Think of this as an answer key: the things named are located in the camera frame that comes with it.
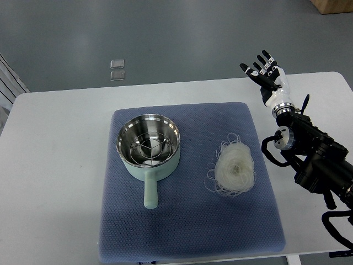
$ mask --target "pot handle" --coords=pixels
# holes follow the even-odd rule
[[[158,205],[156,174],[147,172],[145,175],[145,196],[143,204],[147,209],[154,209]]]

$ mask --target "blue mat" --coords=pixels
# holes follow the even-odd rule
[[[162,114],[180,131],[180,162],[159,181],[159,205],[143,206],[144,183],[133,178],[116,151],[116,137],[130,119]],[[207,164],[229,133],[251,149],[255,186],[235,198],[205,188]],[[285,238],[255,126],[244,103],[172,105],[117,110],[111,121],[101,227],[100,260],[165,259],[281,251]]]

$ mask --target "robotic arm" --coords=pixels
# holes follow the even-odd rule
[[[274,136],[264,139],[261,150],[277,166],[291,166],[296,171],[294,179],[297,184],[311,193],[323,194],[328,209],[336,208],[332,192],[347,205],[348,211],[328,211],[323,214],[322,222],[333,238],[353,250],[353,243],[342,237],[329,221],[330,217],[348,216],[348,222],[353,225],[353,165],[345,160],[348,150],[313,126],[310,117],[304,115],[309,95],[301,110],[294,106],[289,97],[290,88],[284,70],[265,50],[263,55],[266,60],[258,55],[263,67],[254,63],[258,71],[244,63],[240,64],[250,79],[261,86],[263,102],[272,109],[279,126]],[[281,150],[286,162],[279,162],[267,150],[270,141]],[[304,161],[299,155],[306,156]]]

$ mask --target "white table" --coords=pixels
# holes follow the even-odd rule
[[[335,72],[289,75],[291,98],[321,130],[353,153],[353,93]],[[110,119],[117,109],[245,102],[259,141],[277,129],[248,78],[108,87],[21,95],[0,137],[0,264],[99,264],[97,242]],[[278,150],[277,158],[282,160]],[[353,163],[353,155],[347,160]],[[294,170],[265,159],[279,207],[286,256],[345,249],[327,233],[322,195],[294,183]],[[346,209],[336,197],[339,209]],[[353,239],[346,219],[335,222]],[[248,256],[204,257],[169,263]]]

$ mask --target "cardboard box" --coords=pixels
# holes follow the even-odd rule
[[[353,0],[310,0],[321,14],[353,12]]]

